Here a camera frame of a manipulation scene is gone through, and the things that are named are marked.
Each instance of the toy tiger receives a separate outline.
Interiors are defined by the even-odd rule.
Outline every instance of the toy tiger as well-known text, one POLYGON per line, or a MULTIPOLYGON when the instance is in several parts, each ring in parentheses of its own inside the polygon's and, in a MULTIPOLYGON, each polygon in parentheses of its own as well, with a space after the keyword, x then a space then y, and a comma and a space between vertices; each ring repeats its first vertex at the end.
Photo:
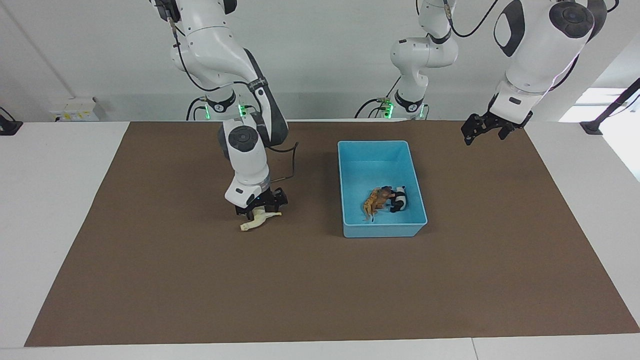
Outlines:
POLYGON ((394 196, 395 194, 391 186, 385 186, 384 188, 375 188, 362 206, 364 213, 367 215, 365 221, 369 221, 369 218, 371 218, 371 222, 373 222, 374 216, 375 214, 377 214, 378 210, 384 208, 387 200, 393 198, 394 196))

